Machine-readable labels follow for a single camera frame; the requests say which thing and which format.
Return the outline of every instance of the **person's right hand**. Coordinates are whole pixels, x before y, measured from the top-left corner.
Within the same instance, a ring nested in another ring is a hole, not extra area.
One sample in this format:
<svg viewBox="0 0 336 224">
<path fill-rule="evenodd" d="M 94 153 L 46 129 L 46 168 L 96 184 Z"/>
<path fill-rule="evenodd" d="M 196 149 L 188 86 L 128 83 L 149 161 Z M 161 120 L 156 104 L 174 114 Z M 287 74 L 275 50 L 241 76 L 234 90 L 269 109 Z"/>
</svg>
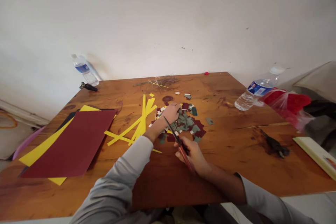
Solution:
<svg viewBox="0 0 336 224">
<path fill-rule="evenodd" d="M 190 161 L 190 164 L 193 166 L 195 171 L 198 175 L 201 177 L 210 172 L 211 167 L 208 164 L 208 162 L 205 160 L 200 147 L 198 146 L 197 142 L 190 141 L 188 138 L 182 136 L 181 137 L 182 142 L 189 150 L 189 156 L 188 159 Z M 178 151 L 175 153 L 175 156 L 179 158 L 184 163 L 183 157 L 181 153 Z"/>
</svg>

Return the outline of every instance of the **white notebook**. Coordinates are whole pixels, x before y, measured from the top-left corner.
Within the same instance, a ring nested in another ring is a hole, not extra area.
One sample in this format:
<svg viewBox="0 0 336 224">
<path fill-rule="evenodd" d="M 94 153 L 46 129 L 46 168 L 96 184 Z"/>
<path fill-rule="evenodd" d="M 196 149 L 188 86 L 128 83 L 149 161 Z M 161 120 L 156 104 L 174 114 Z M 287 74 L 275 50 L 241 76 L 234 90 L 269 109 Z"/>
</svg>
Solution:
<svg viewBox="0 0 336 224">
<path fill-rule="evenodd" d="M 293 140 L 333 179 L 336 180 L 336 159 L 310 137 Z"/>
</svg>

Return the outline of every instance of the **white wall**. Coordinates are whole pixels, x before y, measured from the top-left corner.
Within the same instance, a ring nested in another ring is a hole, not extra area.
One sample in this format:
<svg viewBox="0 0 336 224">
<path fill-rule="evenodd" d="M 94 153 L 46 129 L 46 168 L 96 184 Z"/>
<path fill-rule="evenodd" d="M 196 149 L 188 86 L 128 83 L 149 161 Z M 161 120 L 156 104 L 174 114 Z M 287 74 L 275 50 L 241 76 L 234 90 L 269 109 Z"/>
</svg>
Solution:
<svg viewBox="0 0 336 224">
<path fill-rule="evenodd" d="M 247 85 L 277 62 L 285 82 L 335 59 L 335 38 L 336 0 L 0 0 L 0 99 L 52 119 L 82 81 L 72 53 L 104 80 L 228 71 Z"/>
</svg>

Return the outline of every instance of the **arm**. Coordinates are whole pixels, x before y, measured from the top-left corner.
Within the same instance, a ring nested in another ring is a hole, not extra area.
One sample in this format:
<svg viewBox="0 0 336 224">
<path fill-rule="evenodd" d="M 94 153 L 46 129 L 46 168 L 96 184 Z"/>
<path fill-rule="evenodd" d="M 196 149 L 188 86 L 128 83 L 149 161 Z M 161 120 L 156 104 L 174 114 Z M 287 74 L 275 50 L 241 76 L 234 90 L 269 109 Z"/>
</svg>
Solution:
<svg viewBox="0 0 336 224">
<path fill-rule="evenodd" d="M 181 139 L 190 151 L 188 159 L 198 175 L 218 187 L 233 204 L 248 204 L 273 223 L 316 223 L 313 219 L 283 202 L 279 197 L 253 184 L 243 176 L 229 174 L 217 166 L 209 164 L 198 143 L 190 141 L 186 137 Z M 175 155 L 183 162 L 179 152 L 176 152 Z"/>
<path fill-rule="evenodd" d="M 180 107 L 170 104 L 164 110 L 163 114 L 170 123 L 178 118 Z M 167 123 L 161 117 L 138 138 L 106 176 L 97 180 L 70 223 L 113 223 L 128 213 L 135 182 L 149 162 L 153 142 L 166 126 Z"/>
</svg>

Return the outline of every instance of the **bottle label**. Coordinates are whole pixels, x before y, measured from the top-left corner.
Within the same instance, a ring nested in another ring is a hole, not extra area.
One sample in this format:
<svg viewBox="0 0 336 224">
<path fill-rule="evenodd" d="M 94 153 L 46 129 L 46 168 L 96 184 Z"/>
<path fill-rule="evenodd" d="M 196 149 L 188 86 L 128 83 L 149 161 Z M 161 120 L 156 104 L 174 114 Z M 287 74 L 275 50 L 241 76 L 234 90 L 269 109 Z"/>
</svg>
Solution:
<svg viewBox="0 0 336 224">
<path fill-rule="evenodd" d="M 255 82 L 252 82 L 251 85 L 247 88 L 247 90 L 257 96 L 264 96 L 268 91 L 270 91 L 272 87 L 263 87 L 258 85 Z"/>
<path fill-rule="evenodd" d="M 80 72 L 81 74 L 86 73 L 87 71 L 90 70 L 86 64 L 83 66 L 75 66 L 75 67 L 78 70 L 78 72 Z"/>
</svg>

